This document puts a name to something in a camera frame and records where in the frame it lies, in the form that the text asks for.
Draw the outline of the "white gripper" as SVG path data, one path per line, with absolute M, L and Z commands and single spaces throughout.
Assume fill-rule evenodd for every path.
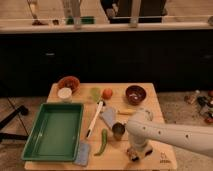
M 145 141 L 142 144 L 134 144 L 133 148 L 141 159 L 144 159 L 153 152 L 153 147 L 148 141 Z

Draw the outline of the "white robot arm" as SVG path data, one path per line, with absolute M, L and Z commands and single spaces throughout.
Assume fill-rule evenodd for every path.
M 153 114 L 144 108 L 130 116 L 125 127 L 137 151 L 143 151 L 147 142 L 154 140 L 213 158 L 212 127 L 154 122 Z

